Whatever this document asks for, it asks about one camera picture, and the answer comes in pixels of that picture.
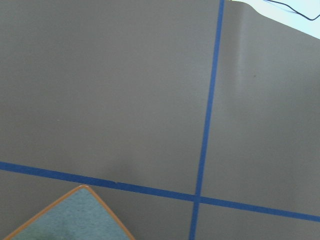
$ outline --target gray surface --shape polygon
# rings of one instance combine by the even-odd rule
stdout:
[[[6,171],[0,174],[0,239],[77,186]],[[188,238],[192,203],[104,187],[92,188],[137,240]]]
[[[202,204],[196,240],[317,240],[319,223]]]
[[[217,7],[1,1],[1,159],[192,194]]]
[[[320,215],[320,41],[227,2],[202,195]]]

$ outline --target brown border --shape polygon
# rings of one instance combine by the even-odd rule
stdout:
[[[14,232],[6,236],[3,240],[11,240],[14,236],[16,236],[18,233],[20,233],[22,230],[27,228],[30,224],[32,224],[35,220],[40,218],[42,215],[47,213],[49,210],[60,204],[63,200],[70,197],[72,194],[74,194],[76,191],[80,189],[87,189],[94,198],[104,207],[104,209],[111,215],[111,217],[115,220],[115,222],[122,228],[122,230],[125,232],[125,234],[128,236],[130,240],[135,240],[134,236],[129,232],[129,230],[125,227],[125,225],[120,221],[120,219],[115,215],[115,213],[108,207],[108,205],[95,193],[95,191],[92,190],[91,187],[87,185],[80,185],[76,188],[72,189],[62,197],[60,197],[58,200],[51,203],[49,206],[44,208],[42,211],[40,211],[37,215],[30,218],[28,221],[26,221],[24,224],[22,224],[20,227],[18,227]]]

